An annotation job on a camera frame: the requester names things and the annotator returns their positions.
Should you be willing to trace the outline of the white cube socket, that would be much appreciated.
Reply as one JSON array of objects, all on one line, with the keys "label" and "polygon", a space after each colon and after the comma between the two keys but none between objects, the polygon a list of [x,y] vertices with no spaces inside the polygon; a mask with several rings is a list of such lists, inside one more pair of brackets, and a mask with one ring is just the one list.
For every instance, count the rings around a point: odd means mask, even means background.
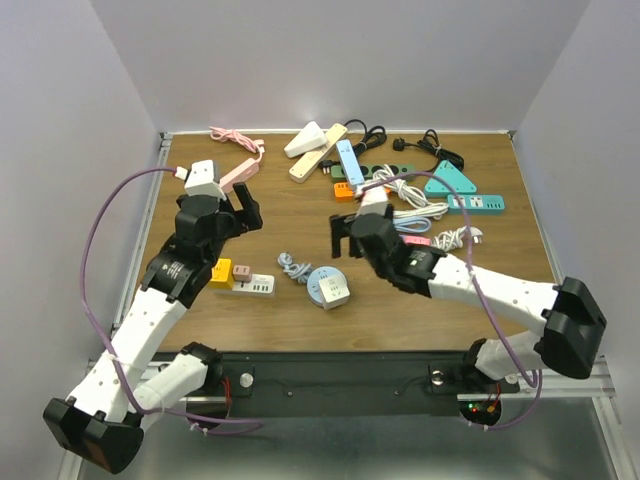
[{"label": "white cube socket", "polygon": [[331,276],[319,281],[322,306],[330,310],[345,304],[351,294],[346,279],[340,276]]}]

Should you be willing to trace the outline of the round light blue socket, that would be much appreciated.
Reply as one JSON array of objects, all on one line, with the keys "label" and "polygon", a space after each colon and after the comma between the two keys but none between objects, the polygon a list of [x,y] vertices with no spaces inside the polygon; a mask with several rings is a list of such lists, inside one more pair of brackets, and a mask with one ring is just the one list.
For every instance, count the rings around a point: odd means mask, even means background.
[{"label": "round light blue socket", "polygon": [[334,309],[348,302],[351,292],[345,275],[337,268],[316,268],[307,280],[310,300],[325,310]]}]

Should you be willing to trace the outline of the white usb power strip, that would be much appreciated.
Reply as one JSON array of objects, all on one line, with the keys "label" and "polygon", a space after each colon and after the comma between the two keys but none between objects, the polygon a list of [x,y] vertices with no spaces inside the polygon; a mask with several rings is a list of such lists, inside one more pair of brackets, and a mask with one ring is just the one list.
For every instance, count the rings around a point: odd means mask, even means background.
[{"label": "white usb power strip", "polygon": [[230,289],[213,289],[218,295],[250,296],[271,298],[275,295],[275,277],[266,274],[253,274],[250,281],[234,281]]}]

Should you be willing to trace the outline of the yellow cube socket adapter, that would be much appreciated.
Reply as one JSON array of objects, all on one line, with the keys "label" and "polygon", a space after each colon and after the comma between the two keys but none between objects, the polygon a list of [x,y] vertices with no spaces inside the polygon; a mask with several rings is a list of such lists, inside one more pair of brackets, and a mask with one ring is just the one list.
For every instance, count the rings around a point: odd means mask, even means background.
[{"label": "yellow cube socket adapter", "polygon": [[212,268],[209,287],[216,290],[232,290],[234,286],[233,262],[229,258],[219,258]]}]

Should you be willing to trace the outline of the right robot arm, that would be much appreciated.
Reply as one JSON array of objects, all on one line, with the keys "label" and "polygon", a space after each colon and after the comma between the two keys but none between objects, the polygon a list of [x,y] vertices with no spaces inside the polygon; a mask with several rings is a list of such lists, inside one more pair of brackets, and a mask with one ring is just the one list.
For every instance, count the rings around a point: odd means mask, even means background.
[{"label": "right robot arm", "polygon": [[564,377],[590,377],[606,330],[605,315],[587,285],[565,277],[560,283],[522,280],[475,267],[431,246],[404,242],[389,213],[334,215],[331,250],[364,258],[376,275],[398,290],[484,309],[491,321],[502,316],[523,332],[475,341],[460,366],[463,384],[482,390],[493,381],[548,368]]}]

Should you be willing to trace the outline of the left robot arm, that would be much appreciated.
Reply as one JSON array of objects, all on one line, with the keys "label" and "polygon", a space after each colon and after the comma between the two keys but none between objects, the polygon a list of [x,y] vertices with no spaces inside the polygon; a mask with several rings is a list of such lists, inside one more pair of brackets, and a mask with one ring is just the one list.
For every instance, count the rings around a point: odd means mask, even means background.
[{"label": "left robot arm", "polygon": [[194,391],[228,392],[223,356],[192,342],[148,382],[141,380],[171,328],[212,278],[225,242],[263,226],[245,183],[233,190],[241,207],[218,194],[177,200],[175,231],[146,267],[129,311],[91,371],[65,398],[49,401],[46,425],[64,449],[111,473],[126,469],[149,427],[178,415],[175,404]]}]

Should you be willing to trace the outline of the small pink plug adapter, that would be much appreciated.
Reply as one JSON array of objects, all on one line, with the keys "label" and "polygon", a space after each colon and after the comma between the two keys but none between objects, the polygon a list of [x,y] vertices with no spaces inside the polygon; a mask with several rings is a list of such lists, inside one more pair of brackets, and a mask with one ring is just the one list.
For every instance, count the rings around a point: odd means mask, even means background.
[{"label": "small pink plug adapter", "polygon": [[233,266],[232,276],[235,282],[250,282],[252,280],[252,270],[247,265],[236,264]]}]

